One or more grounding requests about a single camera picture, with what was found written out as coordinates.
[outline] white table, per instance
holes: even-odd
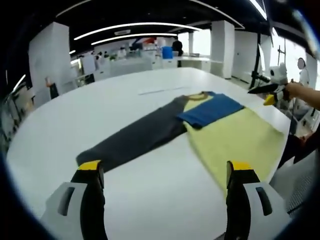
[[[139,95],[160,89],[175,90]],[[198,69],[160,69],[108,78],[53,99],[23,122],[7,154],[23,202],[39,218],[47,198],[62,182],[71,180],[80,152],[174,97],[203,90],[232,97],[288,135],[289,119],[276,108],[263,106],[259,97]],[[223,194],[186,134],[107,172],[104,186],[109,239],[212,240],[226,229]]]

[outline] blue container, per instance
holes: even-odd
[[[171,46],[163,46],[162,47],[162,58],[163,59],[173,59],[174,53],[172,51]]]

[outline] human arm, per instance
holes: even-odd
[[[290,82],[285,86],[293,98],[298,98],[305,101],[309,106],[320,110],[320,91],[309,87],[302,86],[296,82]]]

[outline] black ceiling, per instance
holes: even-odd
[[[163,22],[175,24],[191,24],[199,21],[227,20],[238,27],[232,20],[220,13],[190,0],[161,0],[161,1],[108,1],[91,0],[70,9],[56,17],[62,11],[82,2],[82,0],[65,1],[6,1],[6,14],[2,14],[5,35],[1,45],[1,92],[8,92],[23,74],[29,74],[28,46],[30,40],[48,24],[55,21],[69,26],[70,50],[78,53],[90,49],[91,43],[114,37],[112,29],[99,32],[79,40],[74,40],[82,34],[113,25],[136,22]],[[241,23],[246,31],[269,34],[269,25],[249,0],[201,0],[201,2],[218,8]],[[293,19],[287,5],[273,0],[264,0],[270,19],[301,30]],[[208,28],[209,24],[197,26]],[[136,26],[130,27],[131,33],[166,33],[174,27],[170,26]],[[8,84],[5,70],[8,70]]]

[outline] white robot head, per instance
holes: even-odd
[[[284,85],[288,83],[287,68],[282,62],[280,66],[271,66],[270,69],[270,81],[273,84]]]

